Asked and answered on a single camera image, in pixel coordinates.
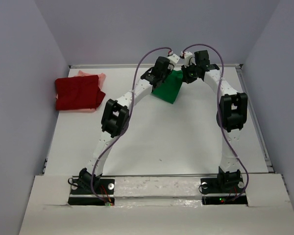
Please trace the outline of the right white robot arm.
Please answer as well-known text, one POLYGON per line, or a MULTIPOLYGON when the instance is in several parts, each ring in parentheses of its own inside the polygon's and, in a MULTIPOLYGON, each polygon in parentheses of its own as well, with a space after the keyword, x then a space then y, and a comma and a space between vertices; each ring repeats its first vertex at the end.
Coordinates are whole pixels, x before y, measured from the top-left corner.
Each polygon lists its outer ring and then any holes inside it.
POLYGON ((223 78, 222 70, 211 64, 208 51, 182 52, 183 82, 190 84, 197 79, 205 82, 217 96, 217 124, 221 129, 222 147, 218 174, 203 178, 199 191, 204 194, 242 192, 244 188, 240 160, 235 151, 244 124, 247 121, 246 93, 240 93, 223 78))

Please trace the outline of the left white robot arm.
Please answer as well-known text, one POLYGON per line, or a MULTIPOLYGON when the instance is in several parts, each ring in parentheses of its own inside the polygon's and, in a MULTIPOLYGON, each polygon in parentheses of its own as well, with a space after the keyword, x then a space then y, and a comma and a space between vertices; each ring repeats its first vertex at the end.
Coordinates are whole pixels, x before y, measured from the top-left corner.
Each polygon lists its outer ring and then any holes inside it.
POLYGON ((97 196, 99 181, 103 173, 104 164, 112 146, 127 131, 134 106, 145 96, 164 83, 178 63, 176 54, 158 57, 154 66, 148 69, 140 79, 135 71, 134 81, 130 91, 121 97, 109 99, 101 118, 101 136, 94 150, 93 157, 78 175, 78 185, 87 193, 97 196))

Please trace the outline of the green t shirt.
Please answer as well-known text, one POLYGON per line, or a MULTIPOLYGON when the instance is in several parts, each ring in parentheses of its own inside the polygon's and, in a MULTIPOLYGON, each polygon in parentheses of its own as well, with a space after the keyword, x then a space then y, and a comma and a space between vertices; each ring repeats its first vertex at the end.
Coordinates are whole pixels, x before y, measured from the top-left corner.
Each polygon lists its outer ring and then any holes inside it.
POLYGON ((170 104, 174 104, 180 88, 182 86, 183 73, 181 70, 173 70, 160 87, 156 88, 152 94, 170 104))

